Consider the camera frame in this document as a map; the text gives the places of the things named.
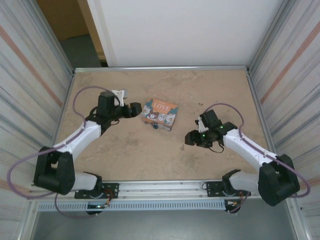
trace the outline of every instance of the black mount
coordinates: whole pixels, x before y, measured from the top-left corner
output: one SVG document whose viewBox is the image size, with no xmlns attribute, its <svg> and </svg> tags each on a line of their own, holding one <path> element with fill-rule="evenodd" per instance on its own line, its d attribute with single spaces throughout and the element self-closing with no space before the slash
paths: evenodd
<svg viewBox="0 0 320 240">
<path fill-rule="evenodd" d="M 101 189 L 100 192 L 97 194 L 97 192 L 92 192 L 88 190 L 79 190 L 76 191 L 74 194 L 75 199 L 109 199 L 110 198 L 110 192 L 106 192 L 106 190 L 110 190 L 112 192 L 112 199 L 117 199 L 118 198 L 118 193 L 119 193 L 119 183 L 116 182 L 108 182 L 108 183 L 103 183 L 101 180 Z"/>
<path fill-rule="evenodd" d="M 232 187 L 232 190 L 229 188 L 228 190 L 225 189 L 224 181 L 207 181 L 205 183 L 206 187 L 206 194 L 209 198 L 215 197 L 240 197 L 241 192 L 243 196 L 247 195 L 247 191 L 243 190 L 235 190 Z"/>
<path fill-rule="evenodd" d="M 40 152 L 50 149 L 44 146 Z M 38 156 L 33 183 L 37 187 L 66 195 L 75 183 L 73 157 L 69 152 L 53 151 Z"/>
<path fill-rule="evenodd" d="M 289 156 L 283 154 L 276 159 L 295 169 Z M 262 199 L 275 206 L 300 190 L 297 175 L 275 161 L 264 163 L 259 169 L 258 190 Z"/>
<path fill-rule="evenodd" d="M 218 119 L 213 110 L 206 111 L 200 115 L 203 125 L 208 128 L 206 132 L 200 133 L 198 130 L 193 130 L 187 133 L 184 138 L 184 143 L 187 145 L 197 145 L 203 148 L 211 148 L 213 142 L 218 142 L 224 146 L 224 135 L 232 129 L 238 129 L 236 125 L 231 122 L 222 123 Z"/>
<path fill-rule="evenodd" d="M 230 172 L 228 172 L 228 173 L 226 173 L 225 175 L 222 176 L 223 189 L 226 192 L 226 194 L 228 194 L 229 196 L 232 195 L 234 192 L 239 192 L 238 190 L 235 190 L 232 187 L 231 182 L 230 182 L 230 177 L 233 174 L 235 174 L 237 172 L 240 172 L 240 171 L 241 171 L 240 169 L 235 169 L 235 170 L 232 170 L 232 171 L 230 171 Z"/>
</svg>

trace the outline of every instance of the beige work surface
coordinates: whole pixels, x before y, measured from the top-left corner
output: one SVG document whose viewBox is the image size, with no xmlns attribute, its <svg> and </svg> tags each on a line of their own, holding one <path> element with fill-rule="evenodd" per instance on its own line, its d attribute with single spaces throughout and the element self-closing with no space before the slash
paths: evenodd
<svg viewBox="0 0 320 240">
<path fill-rule="evenodd" d="M 220 179 L 225 173 L 241 169 L 255 170 L 237 153 L 225 149 L 222 154 L 185 145 L 185 135 L 196 129 L 195 120 L 213 103 L 228 103 L 243 114 L 244 134 L 266 146 L 262 128 L 243 70 L 213 71 L 125 71 L 80 72 L 75 76 L 59 140 L 81 124 L 73 113 L 72 101 L 86 86 L 109 90 L 128 90 L 125 103 L 143 105 L 150 97 L 177 104 L 179 110 L 172 131 L 153 129 L 140 116 L 121 119 L 92 142 L 76 159 L 75 168 L 101 175 L 104 180 L 200 180 Z M 76 109 L 87 116 L 98 103 L 101 90 L 88 89 L 76 101 Z M 226 106 L 214 108 L 222 122 L 239 126 L 238 114 Z M 220 151 L 217 143 L 213 149 Z"/>
</svg>

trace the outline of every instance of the box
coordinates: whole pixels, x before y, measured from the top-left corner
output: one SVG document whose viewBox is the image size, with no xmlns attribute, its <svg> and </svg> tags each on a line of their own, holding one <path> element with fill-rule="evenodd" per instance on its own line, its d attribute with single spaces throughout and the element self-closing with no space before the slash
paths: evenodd
<svg viewBox="0 0 320 240">
<path fill-rule="evenodd" d="M 178 106 L 156 98 L 149 98 L 143 107 L 141 117 L 145 124 L 154 129 L 171 131 L 178 113 Z"/>
</svg>

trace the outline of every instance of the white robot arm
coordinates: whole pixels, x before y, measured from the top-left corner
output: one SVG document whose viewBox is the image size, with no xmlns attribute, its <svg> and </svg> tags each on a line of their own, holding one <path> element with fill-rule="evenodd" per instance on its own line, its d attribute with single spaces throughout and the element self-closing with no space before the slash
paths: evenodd
<svg viewBox="0 0 320 240">
<path fill-rule="evenodd" d="M 195 121 L 198 130 L 185 136 L 185 144 L 210 148 L 213 142 L 232 149 L 247 160 L 258 172 L 249 174 L 235 169 L 222 177 L 224 192 L 244 190 L 260 194 L 269 205 L 275 206 L 300 190 L 297 176 L 272 158 L 294 169 L 290 157 L 270 152 L 246 137 L 231 122 L 222 123 L 213 110 L 201 114 Z"/>
<path fill-rule="evenodd" d="M 89 172 L 75 172 L 74 162 L 91 142 L 112 125 L 112 122 L 121 118 L 133 118 L 141 113 L 140 103 L 124 104 L 125 96 L 125 90 L 101 92 L 98 105 L 91 110 L 85 119 L 86 122 L 53 148 L 64 146 L 38 157 L 34 185 L 63 195 L 74 190 L 87 190 L 90 191 L 90 196 L 99 196 L 102 192 L 101 176 Z M 49 147 L 45 146 L 40 152 L 47 149 Z"/>
</svg>

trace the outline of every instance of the metal edge trim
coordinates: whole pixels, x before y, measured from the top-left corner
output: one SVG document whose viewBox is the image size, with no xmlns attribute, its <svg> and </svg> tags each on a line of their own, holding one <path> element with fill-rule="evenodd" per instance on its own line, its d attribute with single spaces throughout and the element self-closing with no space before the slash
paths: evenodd
<svg viewBox="0 0 320 240">
<path fill-rule="evenodd" d="M 100 211 L 163 211 L 163 210 L 226 210 L 225 199 L 170 199 L 170 200 L 129 200 L 129 201 L 115 201 L 112 200 L 109 207 L 101 208 Z M 97 211 L 97 209 L 88 208 L 88 204 L 93 204 L 92 201 L 64 201 L 59 202 L 58 207 L 62 212 L 81 212 L 81 211 Z M 213 206 L 203 206 L 201 204 L 213 204 Z M 55 212 L 55 204 L 53 202 L 41 202 L 38 205 L 38 212 Z"/>
<path fill-rule="evenodd" d="M 17 240 L 29 240 L 31 239 L 34 226 L 36 223 L 36 218 L 38 214 L 39 203 L 36 201 L 30 202 L 28 206 L 28 211 L 24 219 L 24 223 L 21 229 L 21 234 Z"/>
<path fill-rule="evenodd" d="M 258 117 L 260 120 L 260 124 L 262 126 L 262 131 L 267 143 L 267 146 L 271 152 L 276 153 L 275 144 L 271 138 L 271 132 L 266 122 L 266 118 L 264 116 L 262 105 L 259 101 L 255 85 L 253 83 L 253 78 L 250 74 L 246 74 L 246 78 L 248 80 L 249 88 L 252 94 L 253 102 L 258 113 Z M 299 210 L 297 200 L 295 198 L 287 198 L 286 205 L 288 207 L 288 212 L 291 217 L 291 221 L 293 224 L 293 228 L 298 240 L 312 240 L 310 228 L 306 222 L 304 216 L 302 216 L 301 211 Z"/>
<path fill-rule="evenodd" d="M 46 203 L 46 202 L 53 202 L 54 201 L 54 197 L 52 198 L 41 198 L 39 200 L 37 200 L 37 203 Z M 237 200 L 239 199 L 239 197 L 237 196 L 221 196 L 221 197 L 207 197 L 207 196 L 188 196 L 188 197 L 182 197 L 182 196 L 174 196 L 174 197 L 170 197 L 170 196 L 163 196 L 163 197 L 127 197 L 127 198 L 117 198 L 117 199 L 113 199 L 113 201 L 115 202 L 127 202 L 127 201 L 138 201 L 138 202 L 145 202 L 145 201 L 180 201 L 180 200 L 199 200 L 199 199 L 204 199 L 204 200 L 209 200 L 209 199 L 221 199 L 221 200 Z M 247 198 L 248 200 L 252 200 L 252 199 L 258 199 L 260 200 L 261 197 L 258 195 L 251 195 Z M 69 197 L 65 197 L 65 196 L 59 196 L 58 202 L 101 202 L 101 199 L 93 199 L 93 198 L 87 198 L 87 199 L 75 199 L 75 196 L 69 196 Z"/>
<path fill-rule="evenodd" d="M 247 70 L 245 65 L 208 65 L 208 66 L 121 66 L 121 67 L 77 67 L 75 73 L 88 72 L 127 72 L 127 71 L 210 71 L 210 70 Z"/>
<path fill-rule="evenodd" d="M 56 124 L 56 131 L 55 131 L 55 134 L 54 134 L 54 136 L 53 136 L 53 138 L 52 138 L 52 140 L 51 140 L 51 145 L 52 145 L 52 146 L 56 143 L 57 138 L 58 138 L 58 136 L 59 136 L 59 133 L 60 133 L 60 130 L 61 130 L 61 126 L 62 126 L 64 117 L 65 117 L 65 114 L 66 114 L 67 105 L 68 105 L 68 102 L 69 102 L 69 99 L 70 99 L 71 90 L 72 90 L 72 87 L 73 87 L 73 85 L 74 85 L 74 82 L 75 82 L 75 74 L 71 77 L 71 81 L 70 81 L 68 90 L 67 90 L 67 92 L 66 92 L 66 97 L 65 97 L 65 100 L 64 100 L 64 103 L 63 103 L 63 107 L 62 107 L 62 111 L 61 111 L 61 116 L 60 116 L 59 121 L 58 121 L 57 124 Z"/>
<path fill-rule="evenodd" d="M 21 221 L 19 223 L 19 226 L 17 228 L 17 231 L 16 231 L 16 235 L 15 235 L 15 238 L 16 240 L 20 240 L 21 239 L 21 236 L 24 232 L 24 229 L 26 227 L 26 223 L 27 223 L 27 217 L 28 217 L 28 214 L 30 212 L 30 206 L 31 206 L 31 202 L 25 202 L 25 205 L 24 205 L 24 208 L 23 208 L 23 213 L 21 215 Z"/>
<path fill-rule="evenodd" d="M 87 1 L 92 19 L 101 42 L 102 50 L 109 66 L 118 66 L 117 58 L 114 52 L 113 44 L 110 38 L 108 25 L 103 19 L 104 11 L 102 10 L 101 2 L 99 1 Z"/>
<path fill-rule="evenodd" d="M 279 28 L 281 27 L 282 23 L 284 22 L 291 8 L 296 2 L 297 0 L 284 0 L 282 2 L 278 12 L 276 13 L 268 31 L 266 32 L 257 52 L 255 53 L 250 63 L 249 73 L 253 73 L 262 61 L 265 53 L 269 49 L 270 44 L 277 35 Z"/>
</svg>

